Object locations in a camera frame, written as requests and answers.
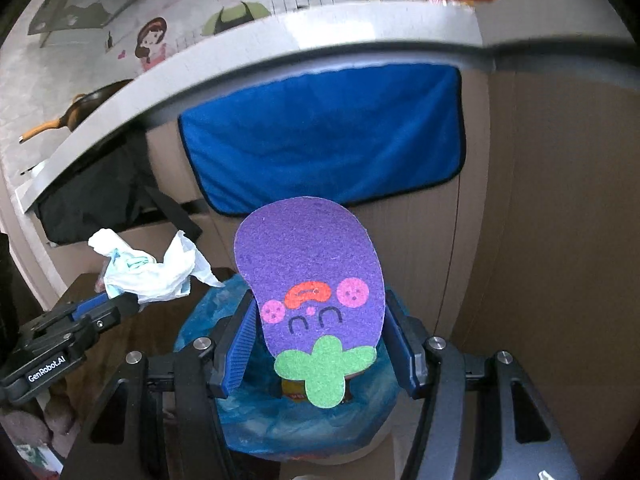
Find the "pan handle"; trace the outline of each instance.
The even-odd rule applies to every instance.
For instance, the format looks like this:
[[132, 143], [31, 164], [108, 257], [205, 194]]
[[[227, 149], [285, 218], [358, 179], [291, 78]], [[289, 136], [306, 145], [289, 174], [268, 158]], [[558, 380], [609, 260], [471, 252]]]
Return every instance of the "pan handle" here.
[[31, 137], [36, 136], [37, 134], [39, 134], [40, 132], [43, 132], [44, 130], [50, 130], [52, 128], [53, 129], [61, 128], [62, 126], [63, 124], [61, 119], [53, 119], [48, 123], [42, 123], [40, 126], [36, 126], [33, 130], [29, 130], [27, 133], [20, 136], [20, 139], [18, 139], [18, 142], [20, 142], [21, 144], [25, 140], [31, 139]]

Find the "green leaf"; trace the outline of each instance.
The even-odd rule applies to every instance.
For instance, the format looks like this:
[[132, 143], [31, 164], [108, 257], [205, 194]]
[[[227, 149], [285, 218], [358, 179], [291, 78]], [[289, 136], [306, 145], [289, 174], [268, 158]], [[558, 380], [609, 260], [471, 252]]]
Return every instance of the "green leaf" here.
[[333, 408], [342, 402], [345, 391], [344, 376], [318, 374], [305, 381], [306, 396], [318, 408]]
[[345, 376], [366, 370], [376, 360], [373, 346], [342, 351], [341, 341], [325, 335], [315, 342], [311, 355], [285, 350], [276, 357], [276, 373], [290, 381], [305, 381], [306, 396], [319, 408], [333, 408], [342, 402]]
[[343, 352], [340, 356], [340, 371], [344, 376], [357, 374], [369, 368], [376, 360], [373, 346], [358, 346]]
[[314, 362], [311, 355], [300, 350], [285, 350], [276, 357], [273, 368], [283, 379], [304, 381], [313, 373]]

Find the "crumpled tissue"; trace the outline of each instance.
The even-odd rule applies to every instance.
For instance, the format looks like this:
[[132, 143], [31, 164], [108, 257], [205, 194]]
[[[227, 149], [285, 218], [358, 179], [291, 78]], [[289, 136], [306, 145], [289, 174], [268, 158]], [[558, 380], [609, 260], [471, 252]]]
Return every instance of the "crumpled tissue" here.
[[100, 229], [88, 243], [98, 254], [111, 257], [104, 273], [109, 298], [132, 292], [138, 295], [139, 304], [174, 300], [189, 295], [189, 276], [195, 276], [209, 286], [224, 286], [184, 231], [175, 234], [162, 263], [151, 254], [132, 249], [111, 229]]

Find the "cartoon man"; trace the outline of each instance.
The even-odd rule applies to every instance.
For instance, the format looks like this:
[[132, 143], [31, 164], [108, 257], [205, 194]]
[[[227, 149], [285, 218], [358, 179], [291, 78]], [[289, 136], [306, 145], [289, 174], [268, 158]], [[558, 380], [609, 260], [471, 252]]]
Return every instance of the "cartoon man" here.
[[270, 16], [267, 8], [257, 2], [242, 0], [217, 0], [222, 4], [222, 10], [209, 18], [202, 27], [203, 36], [213, 36], [230, 28]]

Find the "eggplant-shaped sponge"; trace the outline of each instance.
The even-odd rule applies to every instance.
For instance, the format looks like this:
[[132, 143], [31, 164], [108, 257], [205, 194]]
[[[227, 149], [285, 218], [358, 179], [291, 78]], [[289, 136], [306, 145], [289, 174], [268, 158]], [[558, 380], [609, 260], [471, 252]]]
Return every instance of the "eggplant-shaped sponge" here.
[[345, 378], [376, 360], [385, 286], [366, 229], [341, 205], [314, 197], [251, 213], [234, 244], [281, 377], [305, 381], [321, 408], [344, 397]]

